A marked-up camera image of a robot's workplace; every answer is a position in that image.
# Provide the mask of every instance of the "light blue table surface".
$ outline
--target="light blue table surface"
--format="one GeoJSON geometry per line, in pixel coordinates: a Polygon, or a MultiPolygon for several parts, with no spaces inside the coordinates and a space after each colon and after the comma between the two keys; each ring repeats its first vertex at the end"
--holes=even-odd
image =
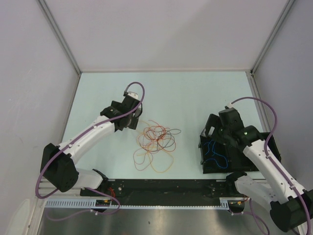
{"type": "MultiPolygon", "coordinates": [[[[138,149],[138,132],[130,129],[102,139],[76,166],[98,169],[111,179],[224,179],[226,174],[202,174],[199,135],[211,113],[217,114],[237,98],[252,96],[245,72],[83,73],[64,140],[90,125],[112,100],[121,102],[125,87],[133,81],[141,82],[146,90],[140,120],[153,119],[165,127],[181,129],[181,134],[175,136],[177,148],[172,153],[175,158],[172,167],[165,173],[156,173],[150,166],[137,171],[133,153],[138,149]]],[[[131,86],[129,91],[141,97],[138,85],[131,86]]],[[[254,125],[262,131],[253,101],[241,101],[235,107],[245,125],[254,125]]],[[[170,162],[164,152],[154,155],[157,170],[166,169],[170,162]]],[[[254,179],[263,179],[259,172],[249,174],[254,179]]]]}

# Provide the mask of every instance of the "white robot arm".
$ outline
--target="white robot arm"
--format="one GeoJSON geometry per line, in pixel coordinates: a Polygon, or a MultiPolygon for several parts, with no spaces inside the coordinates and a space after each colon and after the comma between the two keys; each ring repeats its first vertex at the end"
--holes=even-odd
{"type": "Polygon", "coordinates": [[[287,232],[304,223],[307,212],[312,218],[313,190],[306,191],[286,171],[254,126],[244,127],[236,109],[227,107],[219,112],[219,116],[211,114],[204,134],[220,144],[239,149],[260,170],[270,188],[255,182],[245,172],[232,173],[226,181],[232,182],[239,193],[264,207],[279,229],[287,232]]]}
{"type": "Polygon", "coordinates": [[[144,93],[139,101],[136,93],[127,92],[128,87],[124,92],[125,98],[122,103],[112,101],[111,106],[105,108],[100,116],[77,136],[58,146],[50,143],[44,148],[41,175],[57,190],[65,192],[72,187],[96,189],[103,180],[107,180],[107,177],[98,170],[79,169],[75,165],[105,136],[127,127],[136,129],[142,113],[142,107],[139,106],[142,105],[144,93]]]}

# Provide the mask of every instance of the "rubber band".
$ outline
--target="rubber band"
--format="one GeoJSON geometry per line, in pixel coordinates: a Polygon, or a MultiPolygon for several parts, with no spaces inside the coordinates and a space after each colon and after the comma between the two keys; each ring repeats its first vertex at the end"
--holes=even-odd
{"type": "Polygon", "coordinates": [[[137,132],[139,135],[136,138],[137,144],[140,146],[140,149],[137,149],[133,154],[134,159],[134,166],[137,170],[143,171],[148,166],[151,166],[151,168],[157,172],[157,173],[164,173],[168,171],[173,163],[174,163],[174,156],[171,155],[171,152],[174,152],[176,150],[176,142],[174,135],[178,135],[181,130],[179,129],[170,129],[168,127],[161,126],[157,122],[153,120],[149,120],[150,122],[153,122],[153,124],[149,124],[145,121],[143,122],[147,125],[143,129],[143,132],[137,132]],[[163,171],[156,170],[156,168],[153,166],[152,162],[154,160],[154,155],[156,153],[159,153],[160,151],[165,152],[171,159],[170,165],[163,171]],[[138,161],[138,157],[143,157],[142,161],[138,161]],[[143,168],[138,168],[139,165],[144,165],[146,162],[146,159],[148,159],[148,164],[144,166],[143,168]]]}

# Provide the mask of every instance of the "white wall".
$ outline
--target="white wall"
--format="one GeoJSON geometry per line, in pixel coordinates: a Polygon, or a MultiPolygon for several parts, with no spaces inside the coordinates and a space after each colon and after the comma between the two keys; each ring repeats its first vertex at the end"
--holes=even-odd
{"type": "Polygon", "coordinates": [[[60,140],[78,76],[35,0],[2,0],[0,16],[0,234],[4,234],[20,203],[35,197],[43,147],[60,140]]]}
{"type": "Polygon", "coordinates": [[[313,1],[296,1],[256,72],[261,97],[278,114],[284,166],[313,188],[313,1]]]}
{"type": "Polygon", "coordinates": [[[248,70],[287,0],[47,0],[84,72],[248,70]]]}

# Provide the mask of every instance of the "black box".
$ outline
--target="black box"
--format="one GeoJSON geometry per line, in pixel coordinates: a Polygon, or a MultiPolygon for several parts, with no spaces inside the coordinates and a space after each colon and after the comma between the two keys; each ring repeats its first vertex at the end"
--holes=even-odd
{"type": "MultiPolygon", "coordinates": [[[[269,133],[261,133],[266,139],[269,133]]],[[[275,157],[281,161],[274,137],[269,139],[268,146],[275,157]]],[[[200,136],[198,146],[201,150],[203,174],[229,173],[235,171],[258,171],[258,168],[242,152],[234,147],[226,147],[212,141],[211,138],[200,136]]]]}

